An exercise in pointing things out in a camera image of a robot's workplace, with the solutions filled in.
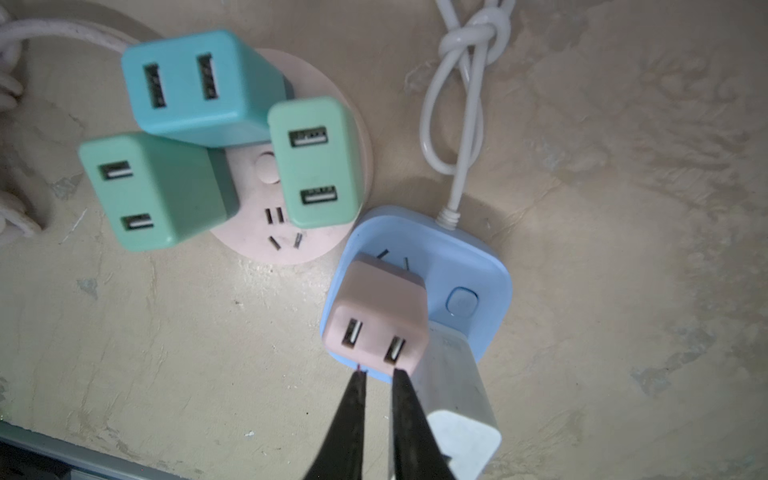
power cord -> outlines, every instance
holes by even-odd
[[[419,122],[419,142],[424,158],[432,168],[441,174],[453,176],[450,198],[436,220],[440,227],[454,230],[461,216],[458,212],[458,205],[464,193],[467,173],[480,155],[483,142],[480,90],[485,66],[498,60],[507,48],[511,35],[509,17],[512,10],[515,9],[515,0],[504,0],[501,6],[499,6],[498,0],[485,0],[485,6],[475,13],[463,27],[458,23],[452,0],[435,0],[435,3],[437,3],[448,33],[440,41],[439,54],[442,61],[424,97],[422,116]],[[474,51],[470,57],[468,47],[471,46],[474,47]],[[455,165],[450,165],[440,160],[435,152],[429,128],[432,124],[435,102],[437,102],[437,97],[453,68],[457,68],[461,72],[464,88],[467,92],[467,102],[464,109],[464,127],[461,145],[458,149],[458,158]]]
[[[22,56],[22,41],[28,38],[59,36],[76,38],[122,54],[131,43],[99,28],[58,18],[13,20],[0,6],[0,111],[16,108],[24,91],[22,83],[11,76]]]

usb port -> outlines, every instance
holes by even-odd
[[[200,69],[200,79],[203,82],[203,97],[206,100],[216,100],[219,98],[219,92],[216,91],[216,80],[214,80],[213,55],[210,53],[198,55],[197,68]]]
[[[349,325],[346,326],[346,333],[341,343],[344,346],[348,346],[350,349],[355,348],[355,342],[357,337],[360,336],[360,329],[362,328],[362,322],[357,319],[351,319]]]
[[[131,215],[129,217],[122,217],[120,220],[122,220],[125,230],[141,230],[154,227],[154,222],[149,214]]]
[[[301,202],[305,205],[335,202],[336,200],[338,200],[338,197],[336,196],[336,187],[333,185],[301,190]]]
[[[386,355],[384,356],[384,361],[395,365],[405,344],[406,341],[398,336],[392,338],[392,342],[389,344],[389,350],[387,350]]]
[[[328,133],[325,127],[294,130],[288,132],[291,147],[309,147],[328,143]]]
[[[147,87],[149,88],[152,108],[165,108],[163,85],[160,83],[160,68],[156,63],[145,65],[144,76],[147,77]]]
[[[127,161],[101,165],[98,169],[101,172],[101,177],[105,180],[117,180],[118,178],[134,176],[134,171]]]

usb charger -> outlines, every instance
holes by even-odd
[[[318,228],[354,221],[365,186],[352,113],[333,97],[302,98],[272,106],[269,124],[291,222]]]
[[[283,74],[226,30],[150,41],[123,54],[136,122],[204,147],[270,140],[270,107],[293,97]]]
[[[85,142],[79,153],[127,250],[172,247],[225,222],[239,207],[222,150],[140,132]]]
[[[336,294],[323,343],[330,352],[388,376],[395,367],[412,373],[429,344],[424,280],[358,255]]]

power button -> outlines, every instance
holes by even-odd
[[[448,301],[445,303],[445,308],[453,316],[470,317],[478,308],[478,296],[477,293],[466,289],[463,286],[457,286],[450,295],[448,295]]]

table surface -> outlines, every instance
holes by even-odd
[[[445,201],[450,179],[418,144],[444,33],[432,2],[101,4],[164,36],[229,28],[304,58],[368,124],[367,207],[434,215]],[[518,1],[462,203],[461,227],[515,285],[479,364],[504,436],[486,478],[764,478],[766,10]],[[188,478],[300,478],[348,379],[318,334],[341,247],[290,267],[209,233],[123,250],[76,154],[137,129],[119,58],[50,38],[25,58],[21,106],[0,117],[0,177],[45,231],[0,251],[2,418]],[[446,157],[463,102],[453,78],[433,127]],[[371,382],[366,478],[385,476],[388,408]]]

